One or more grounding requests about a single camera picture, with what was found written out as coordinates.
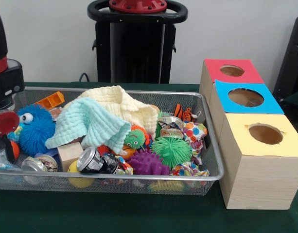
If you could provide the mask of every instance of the purple spiky ball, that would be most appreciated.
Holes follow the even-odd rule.
[[[162,164],[163,159],[155,152],[140,150],[134,153],[128,163],[135,175],[169,175],[169,167]]]

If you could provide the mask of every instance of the green tablecloth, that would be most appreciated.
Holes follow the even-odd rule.
[[[108,83],[26,83],[92,88]],[[129,90],[191,91],[193,84],[122,84]],[[226,210],[219,183],[199,196],[0,191],[0,233],[298,233],[298,193],[287,211]]]

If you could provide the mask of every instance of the black cable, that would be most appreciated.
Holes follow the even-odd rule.
[[[90,82],[89,77],[88,77],[88,75],[86,73],[81,74],[80,79],[79,79],[79,82],[82,81],[83,76],[86,76],[87,82]]]

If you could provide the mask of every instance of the wooden box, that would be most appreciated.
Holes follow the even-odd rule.
[[[61,162],[62,170],[64,172],[68,171],[68,168],[71,165],[71,163],[77,160],[83,152],[83,148],[81,146],[81,143],[79,142],[59,146],[57,149],[59,153],[59,159]]]
[[[298,133],[285,115],[226,114],[220,136],[227,209],[289,209],[298,189]]]
[[[250,60],[205,59],[199,93],[205,96],[208,105],[215,80],[228,83],[263,83]]]
[[[263,83],[225,83],[216,80],[209,109],[218,141],[225,112],[284,114]]]

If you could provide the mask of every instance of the metal basket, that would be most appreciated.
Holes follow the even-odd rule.
[[[33,104],[56,91],[62,92],[65,96],[65,103],[68,103],[85,90],[27,87],[24,92],[16,95],[16,108]],[[158,106],[164,112],[172,112],[177,103],[181,103],[184,109],[191,107],[193,113],[200,111],[201,115],[197,122],[204,123],[209,131],[206,136],[206,148],[202,150],[201,168],[210,171],[209,177],[0,171],[0,189],[205,195],[213,183],[223,176],[224,169],[204,97],[198,93],[188,92],[128,91],[128,93],[141,102]],[[26,155],[21,154],[16,165],[20,167],[25,158]],[[76,186],[86,186],[87,182],[92,184],[86,188],[78,188],[70,182],[76,183]]]

